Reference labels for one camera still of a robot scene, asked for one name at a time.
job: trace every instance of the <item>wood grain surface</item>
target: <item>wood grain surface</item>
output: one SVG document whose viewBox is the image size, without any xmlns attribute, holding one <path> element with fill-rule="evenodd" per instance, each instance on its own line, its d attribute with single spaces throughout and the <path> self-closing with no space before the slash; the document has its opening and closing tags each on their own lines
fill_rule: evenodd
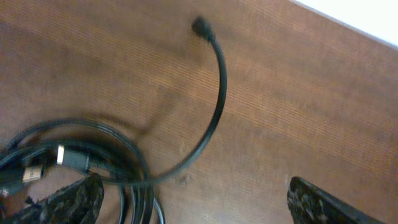
<svg viewBox="0 0 398 224">
<path fill-rule="evenodd" d="M 397 223 L 398 51 L 289 1 L 3 0 L 0 145 L 83 117 L 135 140 L 153 174 L 171 167 L 218 91 L 214 53 L 190 30 L 198 14 L 224 50 L 228 96 L 203 155 L 157 186 L 168 223 L 292 223 L 295 175 Z M 27 194 L 78 178 L 53 170 Z M 118 200 L 107 187 L 98 223 L 116 223 Z"/>
</svg>

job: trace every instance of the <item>usb connector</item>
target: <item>usb connector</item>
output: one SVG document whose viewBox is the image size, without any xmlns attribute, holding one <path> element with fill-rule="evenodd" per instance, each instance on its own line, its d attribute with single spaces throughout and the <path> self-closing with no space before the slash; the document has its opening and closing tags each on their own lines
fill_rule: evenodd
<svg viewBox="0 0 398 224">
<path fill-rule="evenodd" d="M 43 166 L 26 167 L 0 172 L 0 196 L 7 197 L 22 190 L 27 183 L 40 180 L 43 176 Z"/>
<path fill-rule="evenodd" d="M 88 162 L 90 158 L 88 154 L 65 149 L 63 145 L 58 146 L 57 164 L 81 171 L 86 171 L 90 168 Z"/>
<path fill-rule="evenodd" d="M 28 167 L 24 171 L 24 175 L 22 176 L 22 182 L 27 183 L 34 180 L 40 180 L 42 176 L 43 176 L 42 166 Z"/>
</svg>

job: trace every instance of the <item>brown wooden surface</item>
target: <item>brown wooden surface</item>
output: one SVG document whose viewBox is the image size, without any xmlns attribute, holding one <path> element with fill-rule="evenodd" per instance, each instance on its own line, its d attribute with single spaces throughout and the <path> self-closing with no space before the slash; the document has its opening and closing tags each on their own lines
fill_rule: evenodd
<svg viewBox="0 0 398 224">
<path fill-rule="evenodd" d="M 1 1 L 0 144 L 79 116 L 132 137 L 153 174 L 169 168 L 216 101 L 197 14 L 223 47 L 228 99 L 199 160 L 159 185 L 168 223 L 292 223 L 294 175 L 396 223 L 398 52 L 288 1 Z M 78 178 L 54 170 L 29 193 Z M 104 204 L 98 223 L 116 223 L 114 187 Z"/>
</svg>

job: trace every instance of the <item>black cord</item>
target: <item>black cord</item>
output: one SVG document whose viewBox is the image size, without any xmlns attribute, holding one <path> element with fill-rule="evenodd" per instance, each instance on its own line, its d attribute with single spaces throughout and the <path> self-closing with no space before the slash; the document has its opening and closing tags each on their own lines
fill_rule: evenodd
<svg viewBox="0 0 398 224">
<path fill-rule="evenodd" d="M 159 182 L 179 173 L 199 157 L 217 127 L 226 99 L 227 77 L 225 61 L 221 47 L 215 39 L 215 35 L 210 28 L 210 24 L 203 18 L 199 17 L 193 22 L 192 29 L 197 35 L 207 40 L 214 48 L 220 70 L 220 88 L 218 92 L 216 108 L 209 126 L 191 153 L 177 165 L 166 172 L 151 177 L 149 176 L 149 167 L 141 151 L 130 139 L 128 139 L 119 131 L 105 124 L 97 123 L 95 121 L 88 121 L 85 119 L 57 119 L 45 121 L 27 128 L 19 133 L 14 139 L 12 139 L 6 146 L 5 151 L 0 155 L 0 169 L 3 170 L 5 167 L 9 167 L 11 164 L 23 164 L 29 159 L 40 156 L 45 152 L 52 151 L 59 146 L 63 146 L 65 149 L 80 149 L 80 151 L 83 151 L 89 155 L 94 155 L 95 157 L 99 157 L 103 160 L 103 162 L 107 163 L 106 165 L 103 164 L 102 166 L 99 166 L 99 168 L 112 169 L 111 167 L 115 167 L 112 172 L 114 172 L 115 169 L 119 169 L 124 172 L 121 174 L 119 173 L 118 175 L 111 175 L 111 177 L 101 176 L 104 182 L 108 184 L 116 184 L 119 187 L 119 194 L 121 198 L 120 223 L 122 223 L 124 220 L 126 215 L 125 209 L 127 207 L 125 204 L 126 193 L 123 187 L 130 187 L 131 189 L 131 200 L 133 206 L 133 216 L 131 223 L 137 224 L 141 221 L 142 223 L 149 223 L 154 205 L 159 216 L 159 223 L 165 223 L 163 209 L 160 206 L 159 201 L 154 197 L 153 185 L 158 184 Z M 112 147 L 115 146 L 104 147 L 97 142 L 82 141 L 79 139 L 61 139 L 41 141 L 28 146 L 19 145 L 31 134 L 47 131 L 65 125 L 81 125 L 109 134 L 121 142 L 135 155 L 137 162 L 139 163 L 138 166 L 135 165 L 135 161 L 128 159 L 128 156 L 115 153 L 117 150 L 112 149 Z"/>
</svg>

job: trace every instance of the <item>metal connector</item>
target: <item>metal connector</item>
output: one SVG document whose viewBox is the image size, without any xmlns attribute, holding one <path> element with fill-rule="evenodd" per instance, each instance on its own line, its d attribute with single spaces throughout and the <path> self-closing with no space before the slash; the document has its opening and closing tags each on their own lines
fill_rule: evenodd
<svg viewBox="0 0 398 224">
<path fill-rule="evenodd" d="M 25 169 L 24 175 L 22 176 L 22 182 L 30 182 L 33 180 L 40 180 L 43 174 L 42 166 L 28 167 Z"/>
<path fill-rule="evenodd" d="M 57 153 L 57 164 L 62 165 L 63 162 L 63 152 L 65 152 L 65 148 L 63 145 L 58 146 L 58 153 Z"/>
</svg>

